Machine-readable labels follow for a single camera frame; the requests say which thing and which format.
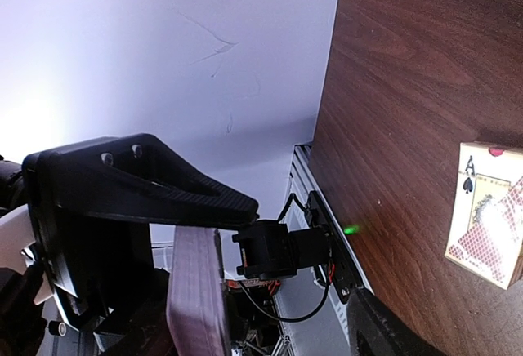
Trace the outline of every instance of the bolt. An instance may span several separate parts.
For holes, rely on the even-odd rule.
[[[132,152],[134,153],[135,158],[141,158],[141,155],[143,154],[143,150],[141,148],[141,145],[134,144],[132,147]]]
[[[112,167],[114,165],[114,158],[113,155],[109,152],[106,152],[104,154],[101,154],[101,161],[109,167]]]

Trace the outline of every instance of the white wall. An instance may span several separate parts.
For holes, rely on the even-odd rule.
[[[275,216],[336,1],[0,0],[0,153],[146,131]]]

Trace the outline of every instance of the playing card box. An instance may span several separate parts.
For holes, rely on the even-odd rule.
[[[463,143],[445,256],[507,289],[523,271],[523,149]]]

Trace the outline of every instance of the green light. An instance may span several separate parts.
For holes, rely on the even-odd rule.
[[[357,234],[357,232],[360,230],[360,226],[359,225],[349,225],[348,227],[345,227],[343,229],[343,233],[345,235],[352,235],[352,234]]]

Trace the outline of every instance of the brown wood surface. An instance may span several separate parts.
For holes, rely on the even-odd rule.
[[[523,281],[444,258],[462,141],[523,146],[523,0],[339,0],[311,170],[376,295],[448,355],[522,355]]]

